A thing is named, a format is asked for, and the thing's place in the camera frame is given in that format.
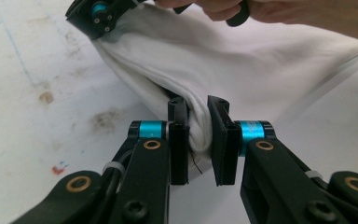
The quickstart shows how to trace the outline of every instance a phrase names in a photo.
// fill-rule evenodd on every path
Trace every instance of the screw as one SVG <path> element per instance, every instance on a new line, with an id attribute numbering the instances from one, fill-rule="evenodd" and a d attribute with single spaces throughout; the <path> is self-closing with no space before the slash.
<path id="1" fill-rule="evenodd" d="M 322 222 L 336 222 L 338 217 L 329 206 L 321 201 L 310 201 L 307 203 L 307 211 Z"/>
<path id="2" fill-rule="evenodd" d="M 123 207 L 123 217 L 130 223 L 145 221 L 148 212 L 147 204 L 141 201 L 129 201 Z"/>

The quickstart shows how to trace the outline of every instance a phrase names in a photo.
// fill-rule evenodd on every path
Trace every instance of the white fabric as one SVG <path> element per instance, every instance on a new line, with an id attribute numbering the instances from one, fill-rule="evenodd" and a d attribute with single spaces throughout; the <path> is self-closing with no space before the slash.
<path id="1" fill-rule="evenodd" d="M 196 7 L 175 15 L 149 5 L 93 44 L 160 119 L 169 99 L 159 86 L 186 99 L 190 144 L 204 157 L 212 142 L 207 95 L 228 100 L 233 120 L 273 122 L 358 55 L 358 40 L 309 26 L 249 19 L 232 28 Z"/>

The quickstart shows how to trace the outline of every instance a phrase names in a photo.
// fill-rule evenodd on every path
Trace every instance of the white table surface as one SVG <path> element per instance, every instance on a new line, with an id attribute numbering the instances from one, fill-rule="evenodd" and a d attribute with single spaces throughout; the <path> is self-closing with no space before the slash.
<path id="1" fill-rule="evenodd" d="M 133 120 L 155 119 L 65 21 L 71 3 L 0 0 L 0 223 L 40 203 L 65 175 L 100 173 Z M 358 58 L 273 124 L 325 180 L 358 172 Z M 190 185 L 172 187 L 170 223 L 248 223 L 239 164 L 236 186 L 217 188 L 204 164 L 204 175 L 193 170 Z"/>

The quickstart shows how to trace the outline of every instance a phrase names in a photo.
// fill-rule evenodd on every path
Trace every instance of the white cloth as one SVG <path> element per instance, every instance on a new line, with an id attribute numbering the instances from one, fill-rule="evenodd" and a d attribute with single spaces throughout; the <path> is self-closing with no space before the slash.
<path id="1" fill-rule="evenodd" d="M 273 122 L 358 55 L 358 40 L 318 28 L 252 19 L 232 28 L 196 7 L 175 15 L 150 5 L 127 12 L 93 44 L 160 119 L 169 98 L 159 86 L 186 99 L 190 144 L 204 157 L 212 142 L 208 95 L 228 100 L 233 120 Z"/>

